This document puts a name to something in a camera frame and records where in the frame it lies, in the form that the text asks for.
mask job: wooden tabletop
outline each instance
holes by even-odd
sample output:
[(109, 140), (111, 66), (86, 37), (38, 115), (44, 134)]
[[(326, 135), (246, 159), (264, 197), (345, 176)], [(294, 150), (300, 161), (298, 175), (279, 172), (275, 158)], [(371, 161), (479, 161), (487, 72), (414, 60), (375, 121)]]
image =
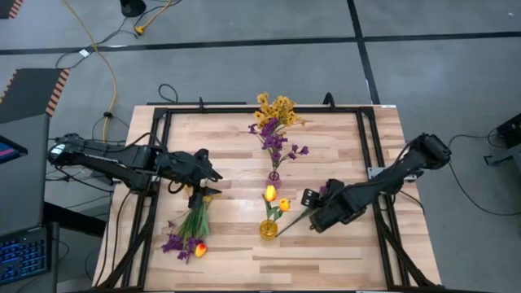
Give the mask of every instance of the wooden tabletop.
[[(394, 107), (374, 107), (386, 165), (392, 164), (405, 145), (398, 111)], [(154, 107), (135, 107), (128, 141), (151, 129)], [(305, 188), (318, 190), (327, 179), (347, 183), (366, 181), (357, 120), (353, 114), (303, 114), (312, 122), (287, 131), (292, 143), (307, 145), (309, 155), (286, 161), (278, 169), (282, 178), (279, 198), (291, 199), (291, 210), (278, 221), (282, 229), (302, 212), (300, 198)], [(222, 190), (208, 208), (211, 235), (205, 239), (208, 252), (201, 259), (177, 259), (164, 254), (161, 245), (171, 232), (167, 220), (187, 210), (188, 194), (170, 195), (162, 181), (152, 251), (145, 290), (341, 290), (384, 289), (382, 261), (371, 207), (348, 225), (340, 223), (322, 234), (309, 230), (309, 220), (291, 227), (273, 241), (259, 235), (265, 219), (261, 193), (271, 163), (260, 142), (248, 133), (251, 114), (176, 114), (170, 127), (168, 149), (193, 153), (210, 150), (213, 167), (224, 177), (211, 185)], [(370, 138), (369, 123), (366, 122)], [(374, 149), (371, 156), (375, 160)], [(405, 184), (405, 192), (418, 199), (415, 184)], [(110, 212), (108, 255), (102, 280), (110, 273), (116, 232), (116, 215), (128, 190), (116, 188)], [(129, 244), (137, 196), (130, 195), (121, 211), (116, 263)], [(404, 249), (433, 282), (440, 278), (421, 208), (398, 195), (396, 216)], [(100, 252), (94, 280), (104, 258)], [(390, 248), (395, 282), (399, 282), (395, 256)], [(137, 281), (141, 252), (134, 258), (130, 284)]]

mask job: gray floor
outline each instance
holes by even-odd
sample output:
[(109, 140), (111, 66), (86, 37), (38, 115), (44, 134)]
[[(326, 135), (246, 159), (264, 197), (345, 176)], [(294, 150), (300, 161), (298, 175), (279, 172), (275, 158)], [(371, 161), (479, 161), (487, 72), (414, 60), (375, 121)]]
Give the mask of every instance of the gray floor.
[[(123, 20), (117, 1), (70, 3), (96, 40)], [(356, 4), (366, 36), (521, 30), (519, 1), (356, 0)], [(158, 17), (138, 40), (120, 35), (110, 44), (353, 35), (344, 0), (184, 0)], [(60, 0), (48, 0), (45, 5), (26, 2), (15, 20), (0, 20), (0, 40), (0, 49), (88, 45), (88, 38)], [(457, 133), (486, 135), (521, 109), (521, 38), (368, 43), (367, 50), (381, 103), (398, 106), (407, 138), (429, 132), (447, 142)], [(206, 101), (254, 103), (256, 94), (267, 90), (299, 103), (319, 103), (327, 91), (337, 103), (371, 103), (353, 43), (105, 55), (118, 79), (115, 114), (127, 122), (135, 105), (160, 101), (157, 87), (165, 82), (177, 89), (182, 101), (195, 101), (200, 96)], [(53, 68), (57, 58), (0, 56), (0, 83), (6, 83), (16, 68)], [(75, 132), (89, 138), (92, 125), (106, 111), (111, 97), (106, 66), (92, 56), (71, 71), (50, 135)], [(95, 136), (100, 135), (101, 127), (95, 130)], [(125, 137), (122, 124), (110, 125), (110, 139)], [(454, 168), (478, 203), (498, 212), (521, 210), (521, 174), (508, 163), (499, 168), (485, 166), (483, 156), (493, 151), (484, 140), (456, 141)], [(418, 185), (443, 283), (458, 289), (519, 291), (519, 217), (492, 216), (478, 210), (458, 189), (448, 168), (427, 173)], [(74, 183), (52, 182), (46, 187), (46, 199), (64, 207), (101, 195)], [(103, 213), (107, 201), (76, 210)], [(59, 291), (86, 288), (84, 260), (99, 249), (99, 240), (61, 233), (72, 250), (61, 264)], [(96, 254), (90, 258), (90, 271)], [(28, 287), (24, 292), (37, 290)]]

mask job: yellow cable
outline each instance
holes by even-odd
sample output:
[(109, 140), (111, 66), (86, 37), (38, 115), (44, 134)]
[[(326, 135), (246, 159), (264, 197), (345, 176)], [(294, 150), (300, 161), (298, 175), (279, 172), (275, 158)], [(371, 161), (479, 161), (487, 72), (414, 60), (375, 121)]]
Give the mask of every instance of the yellow cable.
[[(98, 53), (99, 57), (101, 57), (103, 59), (103, 61), (105, 61), (105, 64), (108, 66), (108, 70), (110, 70), (111, 72), (111, 75), (112, 75), (112, 92), (113, 92), (113, 95), (112, 95), (112, 101), (111, 101), (111, 105), (110, 107), (108, 108), (108, 112), (111, 112), (112, 111), (112, 108), (114, 107), (114, 102), (116, 101), (116, 96), (117, 96), (117, 83), (116, 83), (116, 75), (114, 74), (114, 71), (112, 70), (112, 66), (111, 64), (107, 61), (107, 59), (105, 58), (105, 56), (103, 56), (101, 53), (99, 53), (98, 51), (98, 46), (96, 45), (96, 42), (94, 41), (94, 38), (92, 37), (92, 35), (90, 34), (90, 31), (89, 29), (85, 26), (85, 24), (83, 23), (83, 21), (81, 20), (80, 16), (78, 16), (78, 14), (74, 11), (74, 9), (72, 9), (72, 7), (68, 4), (67, 0), (63, 0), (63, 3), (67, 6), (67, 8), (74, 14), (74, 16), (76, 16), (76, 18), (78, 19), (78, 21), (80, 22), (81, 26), (83, 27), (83, 29), (87, 32), (87, 34), (89, 35), (89, 39), (90, 41), (92, 42), (92, 47), (94, 48), (94, 51), (96, 51), (96, 53)], [(103, 142), (105, 142), (107, 140), (107, 123), (108, 123), (108, 118), (105, 117), (105, 123), (103, 123)]]
[(166, 2), (166, 4), (164, 5), (163, 8), (161, 8), (159, 11), (157, 11), (157, 13), (154, 14), (154, 16), (152, 16), (144, 25), (142, 26), (138, 26), (136, 28), (134, 28), (134, 30), (136, 31), (136, 33), (138, 33), (138, 35), (143, 35), (145, 33), (145, 28), (147, 28), (147, 26), (152, 22), (154, 21), (154, 19), (160, 15), (163, 11), (165, 11), (167, 8), (169, 8), (169, 5), (170, 3), (172, 3), (172, 0), (169, 0), (168, 2)]

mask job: yellow plug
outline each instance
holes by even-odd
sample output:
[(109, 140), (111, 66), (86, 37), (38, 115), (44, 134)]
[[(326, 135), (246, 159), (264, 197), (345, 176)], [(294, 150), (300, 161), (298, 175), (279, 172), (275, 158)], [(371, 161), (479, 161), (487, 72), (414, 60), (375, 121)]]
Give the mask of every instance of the yellow plug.
[(144, 27), (136, 27), (134, 28), (134, 30), (136, 31), (136, 33), (138, 33), (138, 35), (142, 36), (144, 33), (145, 33), (145, 28)]

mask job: purple vase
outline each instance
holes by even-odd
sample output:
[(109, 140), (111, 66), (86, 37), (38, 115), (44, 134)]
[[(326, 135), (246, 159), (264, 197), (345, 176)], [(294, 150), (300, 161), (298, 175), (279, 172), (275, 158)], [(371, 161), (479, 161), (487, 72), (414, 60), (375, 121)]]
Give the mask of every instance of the purple vase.
[(276, 171), (271, 172), (266, 179), (266, 186), (270, 185), (274, 186), (276, 190), (282, 186), (282, 180), (280, 180), (280, 175)]

